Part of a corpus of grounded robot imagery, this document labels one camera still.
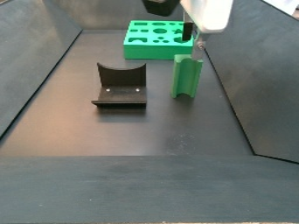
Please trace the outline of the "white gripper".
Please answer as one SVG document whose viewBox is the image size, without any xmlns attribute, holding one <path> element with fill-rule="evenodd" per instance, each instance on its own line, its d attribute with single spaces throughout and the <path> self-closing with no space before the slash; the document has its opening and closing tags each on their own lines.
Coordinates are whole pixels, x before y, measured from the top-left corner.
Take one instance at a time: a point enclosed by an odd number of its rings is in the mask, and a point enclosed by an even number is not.
<svg viewBox="0 0 299 224">
<path fill-rule="evenodd" d="M 200 31 L 194 32 L 190 58 L 200 60 L 205 49 L 202 33 L 220 33 L 224 31 L 233 0 L 181 0 L 180 4 Z M 182 23 L 181 40 L 192 38 L 192 22 Z"/>
</svg>

